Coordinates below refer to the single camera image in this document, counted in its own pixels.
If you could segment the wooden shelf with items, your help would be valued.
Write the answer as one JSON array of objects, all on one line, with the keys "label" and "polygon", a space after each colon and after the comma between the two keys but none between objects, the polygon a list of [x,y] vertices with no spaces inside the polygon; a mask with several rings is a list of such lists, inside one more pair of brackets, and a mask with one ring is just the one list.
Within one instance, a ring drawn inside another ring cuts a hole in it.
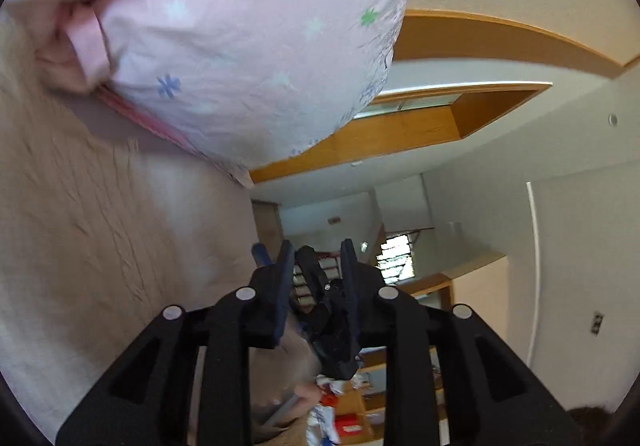
[{"label": "wooden shelf with items", "polygon": [[364,348],[352,379],[320,378],[321,403],[308,414],[307,445],[382,445],[386,422],[386,348]]}]

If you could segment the wooden headboard with panels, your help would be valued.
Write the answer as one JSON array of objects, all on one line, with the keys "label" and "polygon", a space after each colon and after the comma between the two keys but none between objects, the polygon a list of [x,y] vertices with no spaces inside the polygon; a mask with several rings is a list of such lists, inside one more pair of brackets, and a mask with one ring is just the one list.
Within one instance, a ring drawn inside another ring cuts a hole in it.
[{"label": "wooden headboard with panels", "polygon": [[467,139],[542,92],[555,73],[614,79],[629,69],[550,30],[488,15],[410,10],[376,107],[309,151],[253,171],[257,183]]}]

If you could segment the beige cable-knit sweater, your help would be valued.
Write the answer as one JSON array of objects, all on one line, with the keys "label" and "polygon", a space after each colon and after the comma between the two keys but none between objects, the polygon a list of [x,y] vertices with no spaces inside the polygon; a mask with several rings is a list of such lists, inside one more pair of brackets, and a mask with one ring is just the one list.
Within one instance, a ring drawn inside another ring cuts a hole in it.
[{"label": "beige cable-knit sweater", "polygon": [[[165,307],[211,307],[258,269],[244,188],[203,160],[101,139],[86,106],[41,83],[26,29],[2,17],[1,374],[52,444]],[[319,370],[288,313],[278,346],[250,350],[250,422]]]}]

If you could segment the pink flower-print pillow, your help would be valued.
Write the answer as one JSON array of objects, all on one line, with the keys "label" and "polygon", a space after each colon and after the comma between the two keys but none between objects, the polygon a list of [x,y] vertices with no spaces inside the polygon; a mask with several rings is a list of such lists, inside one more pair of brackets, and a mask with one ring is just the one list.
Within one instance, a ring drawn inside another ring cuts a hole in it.
[{"label": "pink flower-print pillow", "polygon": [[48,87],[250,186],[384,87],[407,0],[6,0]]}]

